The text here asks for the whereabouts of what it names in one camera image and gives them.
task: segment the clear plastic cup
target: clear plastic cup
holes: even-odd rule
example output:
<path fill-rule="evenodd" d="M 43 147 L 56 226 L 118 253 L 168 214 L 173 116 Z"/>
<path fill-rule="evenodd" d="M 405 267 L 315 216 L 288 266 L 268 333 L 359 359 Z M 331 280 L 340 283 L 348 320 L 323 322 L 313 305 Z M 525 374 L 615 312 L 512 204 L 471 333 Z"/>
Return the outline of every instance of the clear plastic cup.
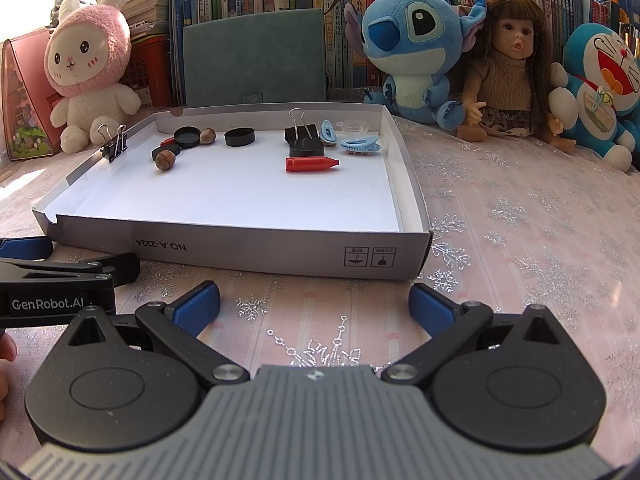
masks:
<path fill-rule="evenodd" d="M 340 126 L 340 129 L 346 134 L 363 136 L 369 131 L 369 125 L 365 121 L 358 119 L 335 123 L 335 125 Z"/>

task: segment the finger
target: finger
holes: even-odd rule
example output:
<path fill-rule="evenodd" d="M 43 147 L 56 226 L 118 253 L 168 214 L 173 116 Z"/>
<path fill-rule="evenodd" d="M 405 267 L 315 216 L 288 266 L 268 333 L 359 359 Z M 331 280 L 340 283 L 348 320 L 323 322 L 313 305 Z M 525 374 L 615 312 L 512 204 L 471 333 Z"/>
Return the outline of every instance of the finger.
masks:
<path fill-rule="evenodd" d="M 6 382 L 6 375 L 0 372 L 0 400 L 4 400 L 9 393 L 9 384 Z"/>
<path fill-rule="evenodd" d="M 15 345 L 14 338 L 8 334 L 4 334 L 2 338 L 0 338 L 0 359 L 6 359 L 12 362 L 15 361 L 17 355 L 18 347 Z"/>

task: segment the doll with brown hair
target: doll with brown hair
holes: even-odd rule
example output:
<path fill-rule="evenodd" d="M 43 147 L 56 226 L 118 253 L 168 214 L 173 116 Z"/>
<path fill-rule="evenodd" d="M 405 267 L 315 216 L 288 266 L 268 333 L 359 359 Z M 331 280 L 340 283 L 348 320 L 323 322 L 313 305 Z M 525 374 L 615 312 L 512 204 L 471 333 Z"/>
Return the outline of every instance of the doll with brown hair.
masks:
<path fill-rule="evenodd" d="M 484 27 L 468 56 L 460 100 L 465 121 L 456 130 L 468 142 L 535 134 L 569 152 L 562 122 L 549 109 L 551 53 L 545 15 L 532 0 L 486 0 Z"/>

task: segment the stitch's ear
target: stitch's ear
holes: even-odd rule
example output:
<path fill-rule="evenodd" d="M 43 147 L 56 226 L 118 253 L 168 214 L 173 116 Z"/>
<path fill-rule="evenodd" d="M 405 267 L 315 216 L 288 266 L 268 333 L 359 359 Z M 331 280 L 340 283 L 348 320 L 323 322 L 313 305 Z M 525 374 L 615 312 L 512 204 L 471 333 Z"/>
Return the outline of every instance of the stitch's ear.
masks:
<path fill-rule="evenodd" d="M 60 10 L 58 11 L 58 22 L 62 23 L 68 15 L 74 10 L 80 8 L 80 0 L 62 0 L 60 4 Z"/>
<path fill-rule="evenodd" d="M 458 9 L 458 13 L 464 13 L 463 8 Z M 486 18 L 486 0 L 476 0 L 476 4 L 471 7 L 466 16 L 460 17 L 462 27 L 462 52 L 468 52 L 476 44 L 476 32 L 484 27 Z"/>
<path fill-rule="evenodd" d="M 346 30 L 344 31 L 347 36 L 347 41 L 351 48 L 356 51 L 360 56 L 366 57 L 362 49 L 362 34 L 360 29 L 362 27 L 362 19 L 358 16 L 356 9 L 353 5 L 346 4 L 344 6 L 344 19 L 347 22 Z"/>

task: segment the gray ribbed panel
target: gray ribbed panel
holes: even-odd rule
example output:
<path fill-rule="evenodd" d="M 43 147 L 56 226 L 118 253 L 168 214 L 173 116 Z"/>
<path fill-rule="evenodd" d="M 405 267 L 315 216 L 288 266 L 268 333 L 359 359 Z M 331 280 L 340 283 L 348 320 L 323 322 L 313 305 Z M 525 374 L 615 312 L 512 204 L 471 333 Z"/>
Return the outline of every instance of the gray ribbed panel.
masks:
<path fill-rule="evenodd" d="M 217 386 L 198 414 L 136 451 L 88 455 L 46 445 L 20 470 L 34 480 L 590 480 L 609 466 L 588 446 L 545 456 L 460 437 L 412 386 L 370 367 L 263 366 Z"/>

